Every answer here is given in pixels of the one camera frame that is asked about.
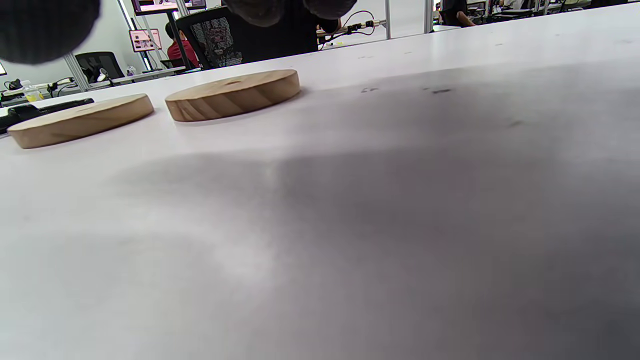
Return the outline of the person's right hand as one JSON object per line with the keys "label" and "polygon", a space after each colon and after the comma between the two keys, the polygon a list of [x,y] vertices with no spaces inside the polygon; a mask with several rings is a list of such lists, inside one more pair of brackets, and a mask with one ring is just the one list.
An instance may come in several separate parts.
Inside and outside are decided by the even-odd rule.
{"label": "person's right hand", "polygon": [[[250,25],[281,27],[297,43],[317,39],[316,28],[334,32],[354,0],[223,0]],[[1,59],[40,65],[61,59],[90,35],[101,14],[99,0],[3,0]]]}

